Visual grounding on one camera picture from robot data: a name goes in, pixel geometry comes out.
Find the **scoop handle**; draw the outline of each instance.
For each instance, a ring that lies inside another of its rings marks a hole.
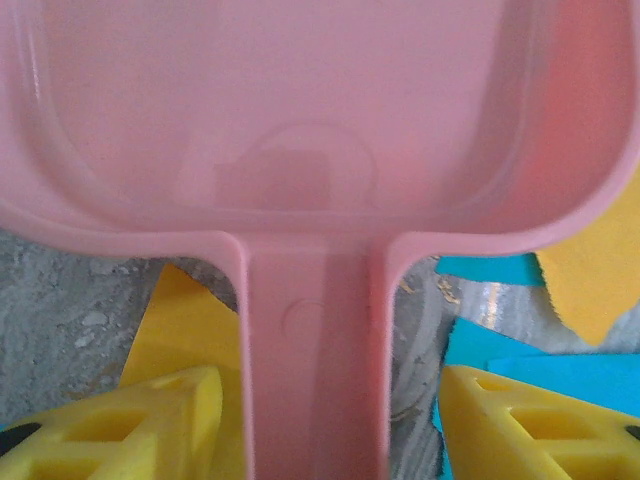
[[[391,329],[370,315],[366,245],[287,237],[244,246],[247,478],[388,478]]]

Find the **pink plastic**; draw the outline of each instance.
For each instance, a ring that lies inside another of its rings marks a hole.
[[[559,240],[635,167],[640,1],[0,4],[1,225],[229,275],[250,479],[387,478],[402,272]]]

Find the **gray concrete floor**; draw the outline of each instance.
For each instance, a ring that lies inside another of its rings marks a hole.
[[[71,255],[0,231],[0,423],[114,388],[165,261]],[[235,307],[215,268],[176,263]],[[437,473],[440,438],[430,409],[457,315],[549,352],[593,350],[562,326],[544,289],[440,277],[434,265],[416,264],[396,294],[395,479]],[[623,315],[598,350],[640,351],[640,309]]]

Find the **yellow foam sheet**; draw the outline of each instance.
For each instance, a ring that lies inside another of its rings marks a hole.
[[[640,299],[640,169],[603,216],[536,254],[560,319],[585,342],[604,341]]]
[[[178,268],[162,272],[122,372],[120,386],[199,365],[222,379],[222,419],[212,479],[244,479],[242,377],[237,315]]]

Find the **yellow plastic block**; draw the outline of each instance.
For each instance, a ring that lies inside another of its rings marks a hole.
[[[120,386],[197,365],[217,365],[224,391],[211,479],[245,477],[238,316],[178,268],[162,271]]]
[[[440,415],[456,480],[640,479],[640,419],[470,367]]]
[[[21,420],[41,424],[0,458],[11,480],[209,478],[222,410],[215,367],[198,367]]]

